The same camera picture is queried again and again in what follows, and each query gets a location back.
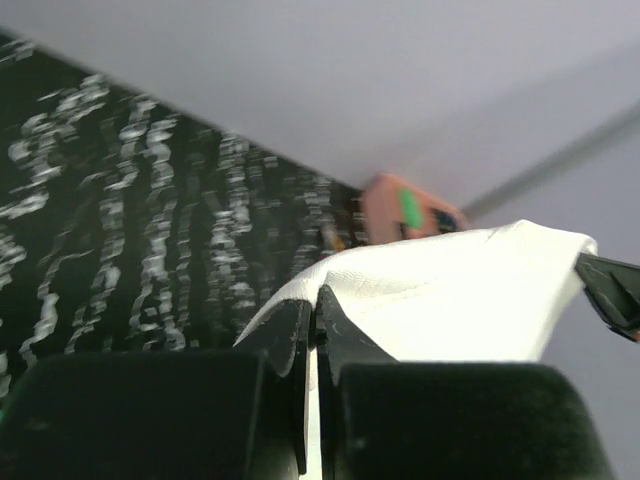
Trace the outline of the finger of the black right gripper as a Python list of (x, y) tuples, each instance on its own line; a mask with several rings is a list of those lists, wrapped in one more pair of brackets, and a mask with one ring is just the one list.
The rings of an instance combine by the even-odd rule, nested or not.
[(601, 320), (617, 335), (639, 341), (639, 266), (581, 253), (574, 270)]

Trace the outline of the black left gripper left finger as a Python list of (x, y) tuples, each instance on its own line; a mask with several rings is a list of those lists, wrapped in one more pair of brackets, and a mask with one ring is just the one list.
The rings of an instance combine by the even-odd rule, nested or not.
[(300, 474), (308, 470), (310, 330), (311, 304), (285, 300), (271, 308), (233, 346), (237, 351), (264, 354), (281, 380), (289, 439)]

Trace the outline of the white cloth napkin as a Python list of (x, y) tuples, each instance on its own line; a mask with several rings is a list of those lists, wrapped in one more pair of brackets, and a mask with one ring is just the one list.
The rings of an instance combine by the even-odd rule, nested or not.
[(331, 288), (347, 316), (399, 360), (536, 361), (582, 289), (591, 237), (520, 220), (334, 255), (281, 287), (243, 335), (286, 300)]

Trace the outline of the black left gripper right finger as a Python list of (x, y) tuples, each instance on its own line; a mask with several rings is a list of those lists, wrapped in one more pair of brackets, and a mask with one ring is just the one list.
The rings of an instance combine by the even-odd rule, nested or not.
[(374, 383), (397, 361), (346, 315), (329, 287), (318, 295), (315, 340), (322, 473), (367, 473), (369, 437), (380, 416)]

